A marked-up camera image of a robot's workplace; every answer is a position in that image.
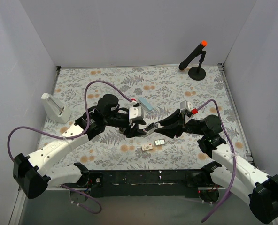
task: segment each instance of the gray wall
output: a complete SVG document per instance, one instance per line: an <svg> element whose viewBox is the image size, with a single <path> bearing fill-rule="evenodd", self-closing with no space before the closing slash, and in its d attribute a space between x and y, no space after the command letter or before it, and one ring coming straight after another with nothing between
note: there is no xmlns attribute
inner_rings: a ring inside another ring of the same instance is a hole
<svg viewBox="0 0 278 225"><path fill-rule="evenodd" d="M8 224L18 193L7 153L9 132L21 125L40 128L43 92L51 91L55 66L19 0L0 0L0 225ZM34 151L38 135L14 134L14 155Z"/></svg>
<svg viewBox="0 0 278 225"><path fill-rule="evenodd" d="M258 0L225 62L255 162L278 174L278 0Z"/></svg>
<svg viewBox="0 0 278 225"><path fill-rule="evenodd" d="M224 62L256 0L20 2L57 66L104 67L180 63L204 39Z"/></svg>

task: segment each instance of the orange tip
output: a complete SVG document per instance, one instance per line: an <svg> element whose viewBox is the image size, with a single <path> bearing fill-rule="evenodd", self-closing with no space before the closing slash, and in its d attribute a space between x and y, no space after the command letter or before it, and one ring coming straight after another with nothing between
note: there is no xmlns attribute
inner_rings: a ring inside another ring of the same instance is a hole
<svg viewBox="0 0 278 225"><path fill-rule="evenodd" d="M204 46L204 47L206 47L206 46L207 46L207 42L206 42L206 41L202 41L202 42L201 42L201 45Z"/></svg>

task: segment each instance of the round black base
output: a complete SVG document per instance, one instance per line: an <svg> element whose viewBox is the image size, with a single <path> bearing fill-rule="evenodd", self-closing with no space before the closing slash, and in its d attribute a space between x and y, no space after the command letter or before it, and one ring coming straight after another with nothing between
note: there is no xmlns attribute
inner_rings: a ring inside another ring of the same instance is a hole
<svg viewBox="0 0 278 225"><path fill-rule="evenodd" d="M188 75L191 79L193 79L195 81L201 81L206 77L206 71L203 68L200 68L199 72L196 72L197 68L198 67L192 67L188 71Z"/></svg>

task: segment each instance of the black stand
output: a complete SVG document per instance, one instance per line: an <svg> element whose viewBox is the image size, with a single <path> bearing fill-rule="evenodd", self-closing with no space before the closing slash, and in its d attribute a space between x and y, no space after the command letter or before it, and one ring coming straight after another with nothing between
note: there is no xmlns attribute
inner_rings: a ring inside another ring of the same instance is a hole
<svg viewBox="0 0 278 225"><path fill-rule="evenodd" d="M201 81L206 77L206 71L203 68L201 68L201 64L204 61L204 58L206 56L206 51L201 51L199 55L201 55L199 66L192 67L188 71L189 77L195 81Z"/></svg>

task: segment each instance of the table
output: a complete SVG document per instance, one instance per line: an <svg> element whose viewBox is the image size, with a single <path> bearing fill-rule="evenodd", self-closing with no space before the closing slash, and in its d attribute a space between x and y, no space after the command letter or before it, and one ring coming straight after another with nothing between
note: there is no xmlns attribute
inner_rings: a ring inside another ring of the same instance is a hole
<svg viewBox="0 0 278 225"><path fill-rule="evenodd" d="M246 148L219 69L217 66L203 68L207 76L202 81L192 80L187 74L188 69L179 71L177 66L61 69L54 96L69 106L72 115L67 124L47 119L44 131L57 135L65 132L85 112L86 85L94 80L104 80L114 84L129 98L144 97L154 107L151 113L145 115L147 124L172 114L180 107L181 101L190 101L194 107L198 107L210 98L215 99L236 154L245 157ZM88 107L96 105L104 94L114 94L121 106L129 106L113 88L95 83L88 89ZM200 110L194 118L200 120L210 114L216 114L213 103ZM160 138L166 140L166 145L142 151L141 145ZM62 158L55 167L81 162L89 170L200 169L212 161L199 149L197 140L200 138L200 135L184 133L179 138L170 139L154 133L147 138L127 139L118 133L117 128L107 127L102 134ZM52 140L42 136L39 148Z"/></svg>

